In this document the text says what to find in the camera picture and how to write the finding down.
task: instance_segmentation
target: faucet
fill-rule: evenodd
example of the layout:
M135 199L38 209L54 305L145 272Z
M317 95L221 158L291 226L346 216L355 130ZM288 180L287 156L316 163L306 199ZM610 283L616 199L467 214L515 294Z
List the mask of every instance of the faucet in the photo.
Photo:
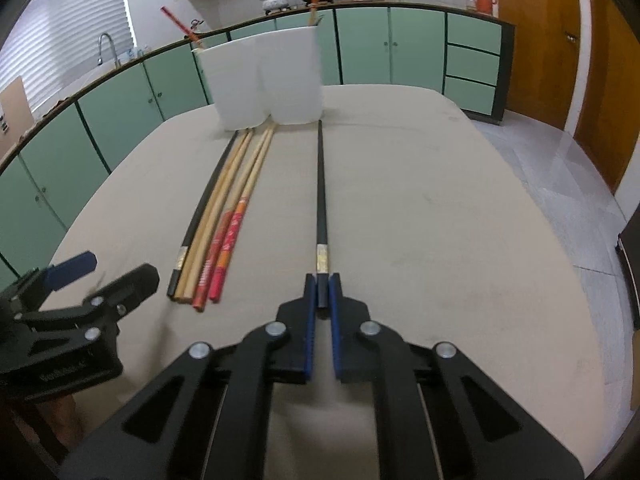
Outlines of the faucet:
M120 68L122 65L118 60L118 54L116 54L116 46L113 43L113 38L107 32L103 32L100 35L100 38L98 38L98 66L102 64L102 38L104 36L107 37L107 39L109 40L109 43L111 44L111 53L113 54L113 60L116 64L116 68Z

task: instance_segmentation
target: drawer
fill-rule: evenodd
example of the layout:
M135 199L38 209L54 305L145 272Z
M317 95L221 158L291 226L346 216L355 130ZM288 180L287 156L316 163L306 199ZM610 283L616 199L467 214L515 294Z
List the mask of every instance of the drawer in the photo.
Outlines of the drawer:
M447 77L444 95L462 110L491 115L494 108L495 88L482 83Z
M462 14L447 13L449 43L472 46L480 50L500 54L502 26Z
M500 58L493 54L451 45L447 50L447 75L495 86L499 66Z

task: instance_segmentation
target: black metal bracket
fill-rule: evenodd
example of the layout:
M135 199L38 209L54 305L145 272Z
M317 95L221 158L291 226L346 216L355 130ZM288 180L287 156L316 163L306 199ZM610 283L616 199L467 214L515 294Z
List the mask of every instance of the black metal bracket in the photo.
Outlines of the black metal bracket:
M155 267L144 264L84 298L78 306L39 308L52 291L95 269L81 254L33 270L0 294L0 394L24 402L78 392L122 373L116 322L158 288Z

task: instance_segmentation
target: white pot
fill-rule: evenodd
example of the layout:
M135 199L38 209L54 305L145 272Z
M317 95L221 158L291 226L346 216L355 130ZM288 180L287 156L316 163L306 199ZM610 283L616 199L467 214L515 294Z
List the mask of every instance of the white pot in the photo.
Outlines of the white pot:
M289 0L261 0L262 10L269 12L270 10L280 10L289 8Z

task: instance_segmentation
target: chopstick label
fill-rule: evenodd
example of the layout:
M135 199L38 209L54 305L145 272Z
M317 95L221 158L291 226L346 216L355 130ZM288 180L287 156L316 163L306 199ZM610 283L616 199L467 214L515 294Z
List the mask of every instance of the chopstick label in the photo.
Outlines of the chopstick label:
M174 267L175 270L182 270L182 266L184 265L184 259L187 256L188 249L189 249L188 247L182 246L178 251L178 259Z
M329 247L326 244L318 244L316 247L316 272L329 273Z

